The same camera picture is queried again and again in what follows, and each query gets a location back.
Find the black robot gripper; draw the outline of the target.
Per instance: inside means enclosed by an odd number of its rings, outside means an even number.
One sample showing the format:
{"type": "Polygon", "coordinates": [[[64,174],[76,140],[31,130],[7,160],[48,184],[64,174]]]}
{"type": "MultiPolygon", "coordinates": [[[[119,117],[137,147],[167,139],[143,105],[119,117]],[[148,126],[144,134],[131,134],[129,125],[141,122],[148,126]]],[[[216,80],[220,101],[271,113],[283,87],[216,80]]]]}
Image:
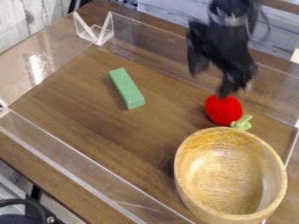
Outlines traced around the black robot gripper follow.
{"type": "Polygon", "coordinates": [[[192,76],[203,73],[212,62],[223,72],[216,96],[227,98],[245,89],[257,66],[248,53],[249,36],[255,30],[253,12],[211,12],[209,22],[188,21],[185,34],[188,69],[192,76]]]}

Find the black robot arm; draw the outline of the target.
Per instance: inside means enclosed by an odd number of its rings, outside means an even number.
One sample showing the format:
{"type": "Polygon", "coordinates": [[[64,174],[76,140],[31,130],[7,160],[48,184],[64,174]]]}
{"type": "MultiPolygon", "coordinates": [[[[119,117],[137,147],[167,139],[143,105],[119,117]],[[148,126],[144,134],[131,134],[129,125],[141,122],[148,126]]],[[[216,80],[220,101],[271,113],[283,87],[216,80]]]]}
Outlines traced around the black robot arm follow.
{"type": "Polygon", "coordinates": [[[225,98],[245,89],[257,72],[248,52],[257,17],[263,15],[261,0],[211,0],[208,22],[188,20],[185,33],[188,70],[203,73],[212,62],[223,72],[216,96],[225,98]]]}

